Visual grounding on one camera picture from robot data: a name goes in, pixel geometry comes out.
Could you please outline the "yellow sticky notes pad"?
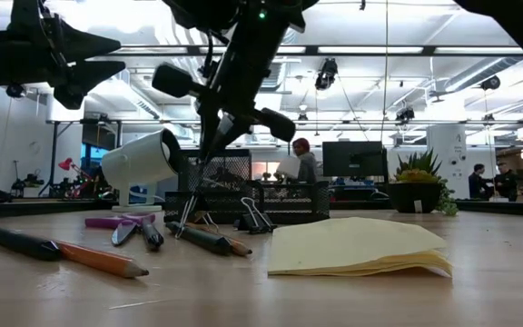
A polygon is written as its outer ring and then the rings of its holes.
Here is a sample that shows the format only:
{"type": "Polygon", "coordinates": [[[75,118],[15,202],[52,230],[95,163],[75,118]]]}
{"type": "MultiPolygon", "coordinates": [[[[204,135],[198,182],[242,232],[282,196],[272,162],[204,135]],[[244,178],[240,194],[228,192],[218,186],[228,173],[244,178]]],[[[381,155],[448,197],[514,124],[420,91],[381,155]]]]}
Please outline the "yellow sticky notes pad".
{"type": "Polygon", "coordinates": [[[285,226],[271,238],[269,275],[367,276],[423,268],[450,277],[444,239],[409,223],[339,218],[285,226]]]}

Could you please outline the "white spotlight desk lamp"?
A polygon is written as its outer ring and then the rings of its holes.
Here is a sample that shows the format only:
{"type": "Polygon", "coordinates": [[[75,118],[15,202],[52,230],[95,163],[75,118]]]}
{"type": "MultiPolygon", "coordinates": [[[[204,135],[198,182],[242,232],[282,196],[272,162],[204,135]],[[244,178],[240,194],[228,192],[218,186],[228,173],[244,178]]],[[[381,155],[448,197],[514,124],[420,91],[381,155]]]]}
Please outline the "white spotlight desk lamp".
{"type": "Polygon", "coordinates": [[[163,128],[122,147],[113,149],[101,160],[104,177],[119,192],[116,213],[155,213],[162,210],[154,203],[157,184],[176,176],[182,160],[181,147],[174,134],[163,128]],[[145,186],[144,203],[130,203],[133,186],[145,186]]]}

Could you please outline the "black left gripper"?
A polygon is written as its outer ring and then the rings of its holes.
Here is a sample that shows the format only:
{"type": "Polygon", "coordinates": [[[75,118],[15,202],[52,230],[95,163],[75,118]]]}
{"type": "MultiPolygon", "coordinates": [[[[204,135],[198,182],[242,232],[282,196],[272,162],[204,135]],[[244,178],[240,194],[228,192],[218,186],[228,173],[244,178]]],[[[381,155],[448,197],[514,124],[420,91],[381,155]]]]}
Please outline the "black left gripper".
{"type": "MultiPolygon", "coordinates": [[[[67,66],[54,45],[53,31],[59,27],[45,0],[14,0],[10,23],[0,31],[0,85],[29,84],[50,78],[55,69],[67,66]]],[[[119,50],[118,40],[99,35],[67,36],[66,58],[91,58],[119,50]]],[[[54,99],[66,109],[79,109],[84,98],[101,82],[125,68],[120,61],[82,61],[68,66],[54,85],[54,99]]]]}

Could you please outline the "potted succulent in black pot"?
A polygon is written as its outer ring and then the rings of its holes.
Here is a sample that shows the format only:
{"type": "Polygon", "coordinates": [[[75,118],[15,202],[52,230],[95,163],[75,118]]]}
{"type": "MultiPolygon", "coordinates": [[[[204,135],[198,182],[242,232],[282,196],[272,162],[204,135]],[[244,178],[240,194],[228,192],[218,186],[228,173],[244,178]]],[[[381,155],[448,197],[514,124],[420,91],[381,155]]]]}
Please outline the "potted succulent in black pot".
{"type": "Polygon", "coordinates": [[[399,166],[387,185],[391,206],[399,213],[439,212],[455,216],[459,209],[448,180],[439,175],[442,161],[433,149],[399,157],[399,166]]]}

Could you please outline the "wooden table top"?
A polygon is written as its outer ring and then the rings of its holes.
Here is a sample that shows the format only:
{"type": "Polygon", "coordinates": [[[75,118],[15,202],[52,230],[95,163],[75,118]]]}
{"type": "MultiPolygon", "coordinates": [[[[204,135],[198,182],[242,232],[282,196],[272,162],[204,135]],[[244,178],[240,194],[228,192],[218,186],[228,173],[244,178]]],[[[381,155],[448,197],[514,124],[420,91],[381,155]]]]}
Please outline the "wooden table top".
{"type": "MultiPolygon", "coordinates": [[[[326,202],[330,211],[335,210],[389,210],[389,200],[326,202]]],[[[500,213],[523,215],[523,203],[497,203],[481,201],[456,201],[461,212],[500,213]]],[[[110,210],[112,203],[87,201],[0,203],[0,217],[30,214],[67,213],[81,211],[110,210]]]]}

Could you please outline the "purple handled scissors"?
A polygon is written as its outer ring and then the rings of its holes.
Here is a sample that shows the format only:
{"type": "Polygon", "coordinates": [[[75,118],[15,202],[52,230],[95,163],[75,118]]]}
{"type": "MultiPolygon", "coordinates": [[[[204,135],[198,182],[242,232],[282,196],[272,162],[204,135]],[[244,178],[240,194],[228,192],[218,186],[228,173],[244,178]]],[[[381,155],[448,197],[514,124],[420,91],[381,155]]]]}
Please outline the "purple handled scissors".
{"type": "Polygon", "coordinates": [[[111,243],[120,246],[141,230],[143,221],[153,223],[155,218],[154,213],[124,213],[113,217],[85,218],[84,224],[88,228],[112,230],[111,243]]]}

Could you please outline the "black binder clip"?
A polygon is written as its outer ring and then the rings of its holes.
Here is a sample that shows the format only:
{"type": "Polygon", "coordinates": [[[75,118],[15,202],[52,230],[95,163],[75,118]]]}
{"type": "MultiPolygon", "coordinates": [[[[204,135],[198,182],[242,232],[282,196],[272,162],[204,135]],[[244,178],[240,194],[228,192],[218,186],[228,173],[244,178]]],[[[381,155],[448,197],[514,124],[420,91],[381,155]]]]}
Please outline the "black binder clip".
{"type": "Polygon", "coordinates": [[[246,213],[239,220],[235,221],[235,226],[239,231],[247,231],[249,234],[272,233],[277,225],[274,224],[266,213],[262,213],[250,197],[242,197],[241,203],[246,209],[246,213]]]}
{"type": "Polygon", "coordinates": [[[199,191],[191,193],[191,196],[185,203],[179,221],[180,228],[176,232],[175,237],[179,238],[182,235],[184,228],[189,224],[197,223],[205,223],[206,232],[219,232],[218,224],[211,217],[205,195],[199,191]]]}

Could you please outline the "person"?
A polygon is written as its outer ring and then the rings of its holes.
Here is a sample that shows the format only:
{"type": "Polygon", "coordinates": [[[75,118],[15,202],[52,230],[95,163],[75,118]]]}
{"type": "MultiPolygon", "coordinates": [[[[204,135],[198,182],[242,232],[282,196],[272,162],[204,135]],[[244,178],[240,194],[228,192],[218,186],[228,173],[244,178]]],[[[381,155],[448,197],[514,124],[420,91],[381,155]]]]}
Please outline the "person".
{"type": "Polygon", "coordinates": [[[495,188],[501,197],[515,202],[518,198],[518,176],[504,162],[498,163],[498,174],[494,178],[495,188]]]}
{"type": "Polygon", "coordinates": [[[493,195],[493,187],[489,185],[489,179],[482,177],[483,173],[485,173],[485,165],[476,163],[468,178],[470,199],[488,200],[493,195]]]}
{"type": "Polygon", "coordinates": [[[310,151],[309,141],[305,138],[296,139],[292,143],[294,156],[301,160],[301,167],[297,179],[285,178],[276,172],[277,179],[286,179],[292,183],[314,184],[317,182],[317,160],[314,153],[310,151]]]}

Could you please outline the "orange wooden pencil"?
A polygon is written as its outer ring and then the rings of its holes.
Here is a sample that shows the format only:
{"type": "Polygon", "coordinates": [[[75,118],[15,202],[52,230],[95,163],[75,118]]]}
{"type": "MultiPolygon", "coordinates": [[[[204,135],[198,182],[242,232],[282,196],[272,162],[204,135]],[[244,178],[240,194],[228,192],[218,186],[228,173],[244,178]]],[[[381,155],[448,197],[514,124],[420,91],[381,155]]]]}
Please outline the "orange wooden pencil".
{"type": "Polygon", "coordinates": [[[95,268],[96,270],[128,279],[143,277],[149,274],[147,269],[140,266],[132,258],[63,241],[57,241],[56,243],[63,257],[70,261],[95,268]]]}
{"type": "Polygon", "coordinates": [[[194,229],[198,229],[201,231],[205,231],[207,233],[212,233],[212,234],[216,234],[216,235],[220,235],[220,236],[224,237],[230,243],[232,253],[235,255],[245,257],[249,254],[252,254],[252,249],[249,246],[247,246],[245,243],[243,243],[235,238],[232,238],[229,235],[220,233],[216,229],[211,228],[209,225],[202,225],[202,224],[196,224],[196,223],[187,223],[187,225],[194,229]]]}

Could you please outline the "black mesh desk organizer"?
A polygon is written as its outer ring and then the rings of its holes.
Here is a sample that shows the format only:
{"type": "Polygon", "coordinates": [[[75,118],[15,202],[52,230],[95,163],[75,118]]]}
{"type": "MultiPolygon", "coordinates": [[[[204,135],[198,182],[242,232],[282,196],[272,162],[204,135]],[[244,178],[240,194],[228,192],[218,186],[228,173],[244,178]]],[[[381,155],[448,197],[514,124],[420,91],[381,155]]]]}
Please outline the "black mesh desk organizer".
{"type": "Polygon", "coordinates": [[[219,224],[232,224],[248,210],[242,197],[250,197],[256,207],[276,224],[313,223],[330,217],[328,184],[262,183],[252,177],[252,155],[246,149],[232,149],[214,157],[203,172],[197,164],[197,150],[183,151],[178,187],[167,191],[163,219],[178,221],[194,191],[199,191],[205,209],[219,224]]]}

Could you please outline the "black computer monitor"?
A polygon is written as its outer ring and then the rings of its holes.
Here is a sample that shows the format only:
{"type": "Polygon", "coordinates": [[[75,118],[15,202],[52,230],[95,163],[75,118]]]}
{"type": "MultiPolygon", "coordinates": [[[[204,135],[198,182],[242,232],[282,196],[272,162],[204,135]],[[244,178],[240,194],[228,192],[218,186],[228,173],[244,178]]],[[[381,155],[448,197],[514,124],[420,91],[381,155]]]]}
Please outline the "black computer monitor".
{"type": "Polygon", "coordinates": [[[382,142],[338,141],[322,144],[323,174],[330,177],[388,175],[382,142]]]}

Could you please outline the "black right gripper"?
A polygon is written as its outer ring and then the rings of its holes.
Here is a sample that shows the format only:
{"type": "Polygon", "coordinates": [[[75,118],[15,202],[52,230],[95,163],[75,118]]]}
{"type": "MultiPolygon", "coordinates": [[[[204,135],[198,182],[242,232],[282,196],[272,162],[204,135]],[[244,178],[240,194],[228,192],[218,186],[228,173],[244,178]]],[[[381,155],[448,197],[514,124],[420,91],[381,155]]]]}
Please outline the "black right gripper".
{"type": "Polygon", "coordinates": [[[302,33],[305,22],[239,21],[206,85],[195,83],[188,72],[171,64],[163,63],[155,69],[154,89],[177,98],[191,95],[199,100],[200,159],[223,151],[248,134],[253,124],[268,127],[272,136],[283,141],[293,138],[296,127],[292,120],[268,108],[258,110],[254,102],[263,80],[271,73],[270,65],[289,28],[302,33]],[[228,115],[219,123],[220,110],[228,115]]]}

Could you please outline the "dark wall screen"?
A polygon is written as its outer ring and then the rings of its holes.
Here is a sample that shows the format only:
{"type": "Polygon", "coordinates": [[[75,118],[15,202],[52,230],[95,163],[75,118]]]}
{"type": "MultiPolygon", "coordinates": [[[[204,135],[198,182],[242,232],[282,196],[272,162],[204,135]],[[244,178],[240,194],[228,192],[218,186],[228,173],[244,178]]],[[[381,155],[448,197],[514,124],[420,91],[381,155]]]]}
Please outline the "dark wall screen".
{"type": "Polygon", "coordinates": [[[82,142],[95,147],[112,150],[116,146],[115,132],[103,124],[83,124],[82,142]]]}

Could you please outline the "black metal rig frame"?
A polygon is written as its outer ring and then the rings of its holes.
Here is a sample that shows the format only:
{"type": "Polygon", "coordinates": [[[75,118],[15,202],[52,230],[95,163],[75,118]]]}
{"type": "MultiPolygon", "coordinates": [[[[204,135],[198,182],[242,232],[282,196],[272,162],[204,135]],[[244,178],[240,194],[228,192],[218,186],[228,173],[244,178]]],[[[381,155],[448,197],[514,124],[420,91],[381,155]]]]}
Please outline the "black metal rig frame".
{"type": "Polygon", "coordinates": [[[100,118],[82,118],[79,120],[47,120],[48,124],[53,127],[52,133],[52,150],[49,177],[46,183],[39,191],[39,196],[48,195],[51,197],[54,193],[52,186],[60,183],[65,177],[68,179],[75,178],[74,171],[63,171],[58,164],[66,158],[72,158],[74,162],[84,168],[84,171],[91,172],[93,169],[92,160],[97,160],[108,151],[103,148],[95,147],[82,142],[83,124],[103,124],[109,126],[111,132],[115,132],[116,146],[122,144],[123,120],[100,118]]]}

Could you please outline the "red desk lamp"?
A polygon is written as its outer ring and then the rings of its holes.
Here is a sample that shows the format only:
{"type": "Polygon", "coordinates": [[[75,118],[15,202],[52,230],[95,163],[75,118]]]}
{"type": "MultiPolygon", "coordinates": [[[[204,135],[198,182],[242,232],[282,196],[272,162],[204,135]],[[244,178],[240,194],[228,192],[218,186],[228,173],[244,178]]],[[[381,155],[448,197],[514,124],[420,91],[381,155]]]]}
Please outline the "red desk lamp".
{"type": "Polygon", "coordinates": [[[74,171],[74,180],[78,183],[89,182],[91,180],[90,175],[78,166],[72,158],[66,158],[64,161],[60,162],[58,166],[67,172],[74,171]]]}

